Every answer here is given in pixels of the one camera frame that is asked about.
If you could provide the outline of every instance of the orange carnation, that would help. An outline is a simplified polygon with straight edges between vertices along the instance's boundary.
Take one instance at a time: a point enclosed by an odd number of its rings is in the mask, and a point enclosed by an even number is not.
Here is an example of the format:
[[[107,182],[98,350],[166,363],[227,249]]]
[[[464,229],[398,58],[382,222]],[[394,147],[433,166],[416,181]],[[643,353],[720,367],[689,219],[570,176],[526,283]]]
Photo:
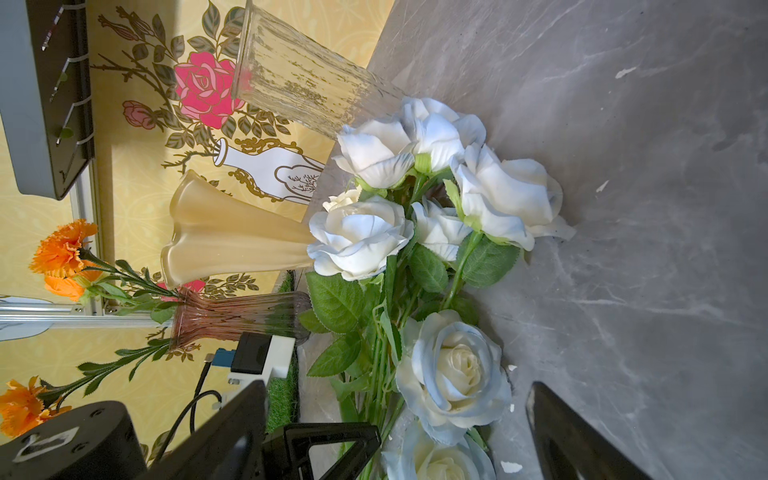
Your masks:
[[[93,283],[103,273],[99,270],[83,270],[77,276],[84,277],[88,283]],[[80,297],[85,293],[85,287],[73,278],[58,278],[57,276],[50,275],[45,277],[45,289],[56,295],[67,296],[73,302],[79,301]]]
[[[85,268],[79,252],[83,240],[95,235],[97,231],[95,223],[85,223],[83,219],[59,227],[50,237],[40,242],[35,258],[29,265],[30,270],[58,278],[74,276]]]
[[[0,431],[12,439],[72,409],[70,406],[62,407],[57,412],[43,409],[43,402],[37,395],[43,393],[45,387],[36,387],[37,381],[38,377],[33,376],[29,379],[29,387],[25,387],[11,380],[7,384],[9,390],[0,396],[0,415],[2,415]]]

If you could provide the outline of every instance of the gray marble surface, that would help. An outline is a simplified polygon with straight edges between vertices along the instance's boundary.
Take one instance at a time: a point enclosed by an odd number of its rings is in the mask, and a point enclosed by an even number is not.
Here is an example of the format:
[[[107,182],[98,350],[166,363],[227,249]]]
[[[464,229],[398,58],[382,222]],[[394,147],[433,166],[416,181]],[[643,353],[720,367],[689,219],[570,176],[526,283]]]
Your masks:
[[[518,366],[498,477],[541,478],[542,380],[656,480],[768,478],[768,2],[397,0],[369,69],[542,162],[578,229],[472,291]]]

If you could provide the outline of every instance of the green stem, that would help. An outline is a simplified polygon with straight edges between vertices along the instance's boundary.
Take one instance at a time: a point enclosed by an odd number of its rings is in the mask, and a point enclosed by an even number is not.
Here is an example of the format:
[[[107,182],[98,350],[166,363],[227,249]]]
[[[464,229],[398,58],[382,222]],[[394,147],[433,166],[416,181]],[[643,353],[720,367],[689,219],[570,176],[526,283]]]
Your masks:
[[[464,265],[467,263],[467,259],[469,258],[469,255],[475,250],[475,248],[480,244],[480,240],[482,240],[483,233],[478,232],[477,230],[472,231],[472,235],[469,237],[469,242],[467,243],[467,247],[464,249],[464,254],[462,255],[462,258],[458,262],[458,266],[456,267],[456,275],[453,276],[453,285],[451,285],[451,291],[447,296],[445,296],[445,299],[442,301],[442,305],[440,306],[441,310],[445,310],[446,308],[451,305],[451,302],[453,301],[453,297],[456,296],[456,293],[461,289],[462,287],[462,271],[464,270]]]

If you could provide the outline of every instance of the yellow wallpaper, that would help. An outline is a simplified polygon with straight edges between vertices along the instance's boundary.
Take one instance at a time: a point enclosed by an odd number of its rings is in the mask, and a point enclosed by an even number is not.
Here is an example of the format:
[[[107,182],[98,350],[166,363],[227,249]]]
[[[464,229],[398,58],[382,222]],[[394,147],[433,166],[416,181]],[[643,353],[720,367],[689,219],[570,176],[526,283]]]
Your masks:
[[[16,187],[8,153],[8,142],[2,133],[0,119],[0,222],[5,225],[0,255],[0,295],[29,296],[57,303],[63,299],[49,293],[43,279],[27,268],[32,254],[57,226],[72,221],[69,196],[62,201],[22,195]]]
[[[379,34],[386,22],[393,0],[275,0],[258,2],[275,16],[293,25],[296,29],[314,38],[320,44],[337,51],[359,65],[367,65]],[[226,13],[244,2],[218,0],[214,2],[224,23]],[[137,42],[128,41],[116,35],[109,27],[101,26],[99,15],[113,23],[127,24],[120,18],[117,7],[127,14],[135,12],[139,18],[151,23],[158,15],[164,23],[167,38],[184,35],[185,52],[179,62],[186,61],[191,46],[187,41],[197,35],[204,35],[201,15],[209,4],[207,0],[188,2],[150,2],[149,0],[97,0],[88,3],[89,42],[93,52],[93,65],[111,65],[108,58],[119,65],[131,66],[123,52],[133,54]],[[149,60],[153,52],[149,51]],[[187,149],[174,150],[165,147],[169,131],[155,127],[135,127],[124,116],[125,101],[137,101],[155,109],[161,107],[162,98],[146,82],[135,77],[125,79],[120,71],[92,71],[91,85],[94,94],[94,120],[97,128],[96,148],[99,162],[100,192],[102,206],[111,210],[112,217],[102,221],[106,241],[114,239],[114,253],[117,258],[126,258],[135,266],[148,266],[150,271],[159,270],[159,252],[170,239],[173,230],[168,214],[169,200],[178,184],[178,168],[163,168],[163,162],[178,161],[175,154]],[[325,162],[333,143],[319,134],[291,123],[287,125],[291,135],[277,134],[283,142],[295,141],[305,155]],[[221,137],[218,130],[214,138]],[[234,138],[244,138],[241,132]],[[2,186],[3,199],[14,198],[15,185],[12,183],[10,167],[0,151],[0,167],[6,173]],[[189,168],[204,175],[208,180],[219,181],[221,190],[235,198],[262,208],[276,211],[287,217],[300,219],[305,207],[289,202],[272,202],[259,198],[228,175],[229,167],[215,167],[210,158],[195,157]],[[0,293],[7,293],[6,287],[18,285],[16,295],[46,297],[39,276],[28,274],[26,265],[34,253],[39,240],[48,235],[56,225],[69,221],[69,203],[57,204],[53,200],[23,199],[26,213],[18,209],[0,206],[5,225],[22,222],[27,225],[21,237],[4,236],[3,269],[0,275]],[[61,212],[62,220],[53,220],[51,212]],[[8,255],[14,249],[14,255]],[[257,284],[261,293],[270,292],[277,273],[261,273]],[[25,382],[30,376],[40,375],[53,384],[64,384],[77,378],[75,366],[84,361],[107,362],[114,358],[119,348],[137,348],[146,343],[145,336],[153,330],[145,329],[55,329],[40,336],[0,343],[0,379],[15,378]],[[202,367],[205,353],[215,351],[218,346],[233,348],[232,342],[204,340],[202,349],[194,353],[195,362],[169,362],[160,360],[146,362],[137,371],[132,382],[127,381],[130,369],[118,371],[107,377],[98,391],[83,398],[76,392],[67,404],[84,405],[99,400],[115,399],[125,403],[131,413],[139,439],[151,444],[154,439],[175,420],[184,405],[190,400]],[[212,369],[206,386],[226,390],[226,371]],[[210,414],[210,402],[202,401],[198,419],[202,422]],[[180,429],[177,441],[187,435]],[[7,441],[0,436],[0,443]]]

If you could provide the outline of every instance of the artificial grass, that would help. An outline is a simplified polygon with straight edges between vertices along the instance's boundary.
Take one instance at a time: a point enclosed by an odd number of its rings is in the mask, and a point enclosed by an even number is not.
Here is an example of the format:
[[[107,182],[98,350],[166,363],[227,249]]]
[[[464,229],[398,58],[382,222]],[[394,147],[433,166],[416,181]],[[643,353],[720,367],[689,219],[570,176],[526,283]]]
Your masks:
[[[294,279],[293,270],[289,270],[277,291],[293,291]],[[267,433],[299,421],[299,360],[295,351],[288,368],[288,376],[285,379],[271,379],[267,393],[270,397],[270,413],[266,419]]]

